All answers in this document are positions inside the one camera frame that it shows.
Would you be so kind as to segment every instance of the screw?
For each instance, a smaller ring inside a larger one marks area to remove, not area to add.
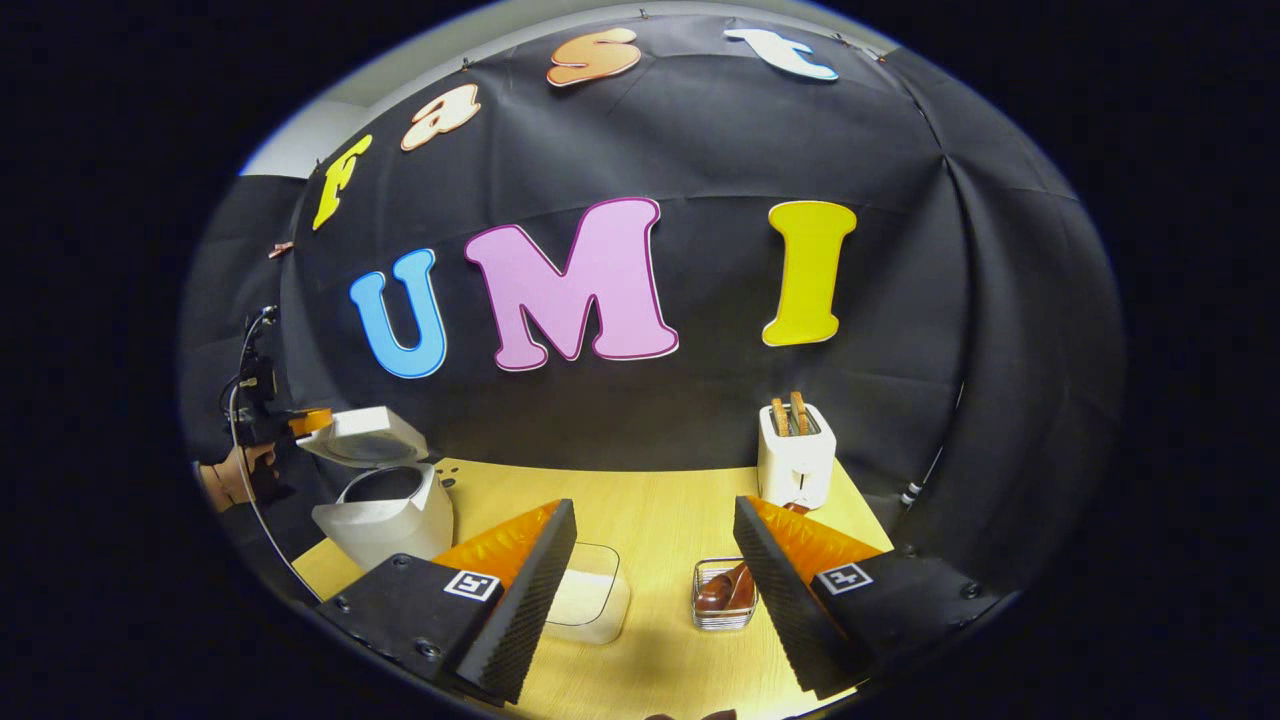
[[[439,657],[444,655],[444,652],[439,648],[439,646],[431,643],[426,638],[415,638],[413,650],[416,650],[419,655],[426,657],[428,660],[439,660]]]

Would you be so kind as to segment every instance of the pink letter m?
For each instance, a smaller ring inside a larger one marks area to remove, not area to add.
[[[649,258],[649,228],[660,214],[646,197],[588,208],[563,273],[518,225],[471,238],[463,254],[480,265],[489,287],[498,366],[516,372],[547,364],[547,348],[534,342],[526,319],[538,323],[566,360],[577,360],[591,301],[600,314],[591,350],[600,357],[641,360],[675,352],[680,336],[662,320]]]

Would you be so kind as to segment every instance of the blue letter u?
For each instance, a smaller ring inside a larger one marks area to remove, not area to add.
[[[410,307],[417,320],[417,347],[408,348],[396,341],[390,320],[387,319],[387,305],[383,302],[383,288],[387,278],[381,273],[369,273],[351,283],[351,300],[360,309],[360,322],[365,327],[365,337],[374,357],[388,373],[402,378],[425,378],[444,364],[444,324],[435,306],[435,291],[431,290],[431,265],[435,252],[415,250],[392,265],[392,274],[408,290]]]

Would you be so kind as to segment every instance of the yellow tabletop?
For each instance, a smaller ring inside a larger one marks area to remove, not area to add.
[[[471,537],[545,502],[573,501],[579,542],[613,547],[631,585],[631,605],[616,641],[603,646],[544,635],[513,715],[534,719],[626,717],[664,712],[698,720],[737,710],[741,720],[774,720],[819,702],[803,692],[760,602],[742,630],[694,628],[689,594],[694,564],[739,556],[733,498],[756,495],[755,468],[678,473],[593,473],[515,468],[445,459],[454,541]],[[809,518],[877,550],[893,546],[836,462],[827,503]],[[361,575],[325,539],[293,566],[325,600]]]

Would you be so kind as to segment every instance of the white cable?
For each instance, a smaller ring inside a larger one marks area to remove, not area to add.
[[[253,336],[253,328],[257,327],[257,323],[262,318],[259,316],[257,320],[253,320],[253,324],[250,325],[248,334],[244,336],[244,346],[241,347],[241,363],[244,361],[244,351],[248,348],[248,340]],[[227,410],[228,414],[230,415],[230,423],[232,423],[232,446],[239,450],[239,452],[236,454],[236,462],[237,465],[239,465],[241,480],[244,483],[244,493],[248,496],[250,507],[253,509],[253,515],[257,515],[257,524],[262,525],[262,532],[266,533],[266,539],[271,541],[271,547],[274,547],[275,553],[280,556],[280,562],[284,562],[284,566],[288,568],[291,573],[293,573],[293,577],[297,578],[300,583],[302,583],[302,587],[307,588],[307,592],[310,592],[316,598],[316,602],[324,602],[324,600],[320,597],[320,593],[317,593],[311,587],[310,583],[302,579],[302,575],[298,574],[298,570],[293,566],[293,564],[289,562],[287,557],[284,557],[284,552],[280,550],[280,546],[275,543],[275,537],[271,536],[271,530],[268,529],[266,527],[266,520],[262,519],[262,512],[257,509],[257,497],[253,496],[253,488],[248,484],[248,466],[244,460],[244,448],[241,447],[239,438],[236,437],[236,393],[238,392],[239,392],[239,383],[236,383],[236,387],[232,388],[232,397],[230,401],[227,404]]]

